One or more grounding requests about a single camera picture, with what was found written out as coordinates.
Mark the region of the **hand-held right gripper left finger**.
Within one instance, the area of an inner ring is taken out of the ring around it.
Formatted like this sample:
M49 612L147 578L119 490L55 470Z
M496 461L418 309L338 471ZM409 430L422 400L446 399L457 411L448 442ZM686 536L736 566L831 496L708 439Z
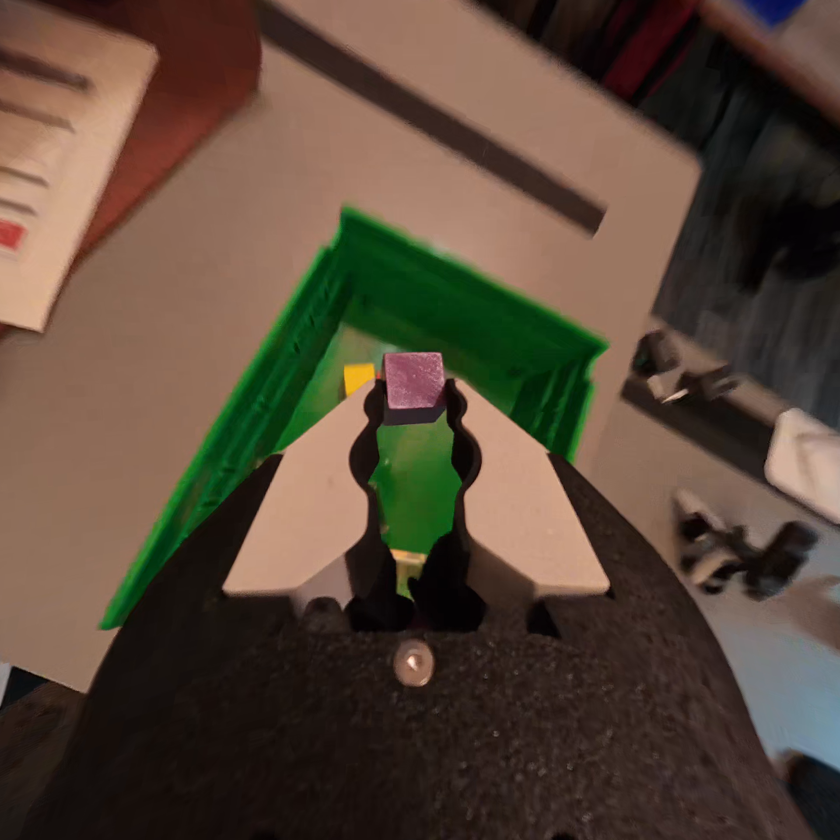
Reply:
M364 383L282 451L224 581L226 596L286 597L302 614L322 596L344 607L371 593L375 503L367 479L353 473L351 450L369 425L364 404L376 386Z

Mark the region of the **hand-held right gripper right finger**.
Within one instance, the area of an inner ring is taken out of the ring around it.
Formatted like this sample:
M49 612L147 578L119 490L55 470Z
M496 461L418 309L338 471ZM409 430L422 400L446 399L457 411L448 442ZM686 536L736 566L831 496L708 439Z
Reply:
M607 593L548 450L465 381L452 384L465 405L460 427L478 448L476 475L464 480L467 585L488 606L510 610Z

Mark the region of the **purple wooden cube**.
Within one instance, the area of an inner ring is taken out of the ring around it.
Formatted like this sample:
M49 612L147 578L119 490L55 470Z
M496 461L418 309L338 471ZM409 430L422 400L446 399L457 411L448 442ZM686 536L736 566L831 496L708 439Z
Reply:
M445 365L440 352L390 352L382 359L385 426L435 423L446 408Z

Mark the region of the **green plastic bin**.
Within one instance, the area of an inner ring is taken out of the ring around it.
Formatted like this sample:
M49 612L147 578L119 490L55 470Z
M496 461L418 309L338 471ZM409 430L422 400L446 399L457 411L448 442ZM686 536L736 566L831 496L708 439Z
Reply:
M343 368L439 352L551 454L574 463L609 343L518 290L346 206L209 428L114 593L120 627L173 552L268 456L343 398Z

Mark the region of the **light grey desk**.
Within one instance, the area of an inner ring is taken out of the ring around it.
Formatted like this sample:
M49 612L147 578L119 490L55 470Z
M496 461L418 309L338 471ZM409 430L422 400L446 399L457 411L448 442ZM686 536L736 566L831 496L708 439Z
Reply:
M85 692L98 625L177 480L352 205L600 334L596 454L700 164L462 2L281 2L605 208L587 238L268 46L261 93L85 260L42 336L2 342L2 661Z
M756 601L736 582L716 595L691 593L771 758L803 753L838 768L838 526L763 477L770 420L782 408L750 380L713 402L662 404L629 374L602 439L596 482L675 569L680 490L728 525L744 526L759 548L789 520L816 531L810 558L777 596Z

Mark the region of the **white printed paper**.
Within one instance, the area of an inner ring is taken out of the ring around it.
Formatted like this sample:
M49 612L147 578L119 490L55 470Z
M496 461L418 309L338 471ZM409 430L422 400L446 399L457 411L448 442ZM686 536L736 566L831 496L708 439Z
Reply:
M1 3L1 322L42 333L158 64L151 43Z

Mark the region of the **brown edged grey table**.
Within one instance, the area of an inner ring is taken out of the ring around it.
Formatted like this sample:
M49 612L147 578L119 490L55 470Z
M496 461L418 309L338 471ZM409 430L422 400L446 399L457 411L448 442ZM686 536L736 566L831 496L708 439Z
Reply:
M775 27L743 2L699 2L709 28L839 125L839 2L805 2Z

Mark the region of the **small blue container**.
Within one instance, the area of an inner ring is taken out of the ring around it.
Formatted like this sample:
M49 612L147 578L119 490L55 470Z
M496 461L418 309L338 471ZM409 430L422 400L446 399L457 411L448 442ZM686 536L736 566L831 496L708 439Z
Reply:
M763 24L775 27L790 19L807 1L743 1L743 3Z

